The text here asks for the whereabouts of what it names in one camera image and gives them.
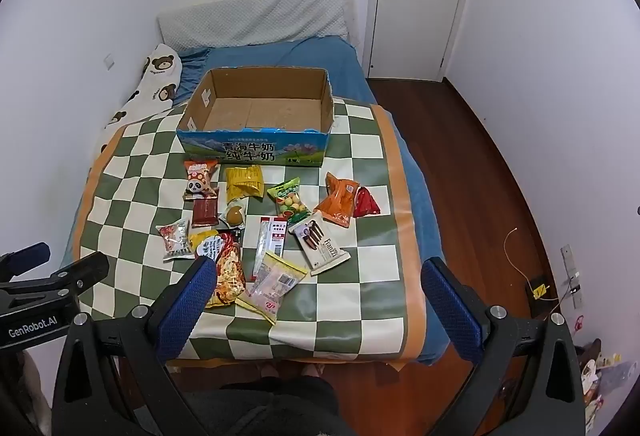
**bear print blanket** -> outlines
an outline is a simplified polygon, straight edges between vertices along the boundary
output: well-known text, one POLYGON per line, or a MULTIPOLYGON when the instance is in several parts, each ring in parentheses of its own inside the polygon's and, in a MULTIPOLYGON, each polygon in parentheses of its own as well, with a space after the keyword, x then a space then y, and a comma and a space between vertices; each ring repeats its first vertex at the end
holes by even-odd
POLYGON ((120 127, 169 109, 180 85, 181 74, 182 62, 175 50, 162 43, 156 46, 146 58, 142 80, 136 91, 100 135, 95 156, 100 155, 120 127))

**green snack bag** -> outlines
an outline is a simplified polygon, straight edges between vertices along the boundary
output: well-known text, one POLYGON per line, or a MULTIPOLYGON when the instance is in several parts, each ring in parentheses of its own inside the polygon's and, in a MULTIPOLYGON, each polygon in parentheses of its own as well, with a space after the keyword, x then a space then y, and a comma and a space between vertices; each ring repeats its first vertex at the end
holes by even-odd
POLYGON ((306 205, 302 203, 298 194, 299 190, 300 177, 267 189, 269 196, 276 202, 278 217, 286 219, 288 225, 298 223, 311 214, 306 205))

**egg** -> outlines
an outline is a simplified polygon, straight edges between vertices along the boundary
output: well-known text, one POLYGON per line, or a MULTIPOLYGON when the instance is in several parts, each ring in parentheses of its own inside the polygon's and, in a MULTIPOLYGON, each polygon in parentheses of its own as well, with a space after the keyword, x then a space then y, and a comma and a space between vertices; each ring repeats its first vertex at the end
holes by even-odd
POLYGON ((240 223, 242 223, 242 212, 238 205, 234 205, 227 211, 226 222, 230 227, 235 227, 236 225, 240 225, 240 223))

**electrical outlet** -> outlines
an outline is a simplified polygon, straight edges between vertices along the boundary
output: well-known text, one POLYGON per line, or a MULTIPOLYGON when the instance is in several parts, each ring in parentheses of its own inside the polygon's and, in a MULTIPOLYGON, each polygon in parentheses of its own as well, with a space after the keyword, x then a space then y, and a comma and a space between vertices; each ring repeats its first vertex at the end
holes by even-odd
MULTIPOLYGON (((565 245, 560 249, 560 253, 562 254, 562 260, 564 260, 564 267, 566 269, 567 278, 569 279, 570 289, 575 289, 577 286, 580 286, 580 282, 578 281, 580 272, 575 268, 574 253, 571 251, 571 246, 565 245)), ((574 298, 575 309, 580 309, 584 306, 582 290, 578 290, 573 293, 572 297, 574 298)))

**blue bed sheet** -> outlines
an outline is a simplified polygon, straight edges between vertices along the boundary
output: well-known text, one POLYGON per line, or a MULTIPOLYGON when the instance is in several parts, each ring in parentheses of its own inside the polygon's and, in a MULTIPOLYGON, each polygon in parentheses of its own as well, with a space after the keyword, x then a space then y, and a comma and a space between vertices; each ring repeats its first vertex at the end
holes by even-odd
MULTIPOLYGON (((179 52, 182 61, 180 87, 174 105, 187 101, 202 79, 212 68, 236 66, 306 66, 325 68, 334 96, 375 104, 356 51, 337 36, 308 38, 299 41, 276 42, 256 46, 229 48, 192 48, 179 52)), ((440 246, 440 231, 431 204, 431 197, 422 171, 409 153, 406 143, 394 124, 396 137, 406 174, 416 237, 421 260, 439 256, 444 259, 440 246)), ((444 327, 427 301, 427 336, 418 361, 433 364, 449 344, 444 327)))

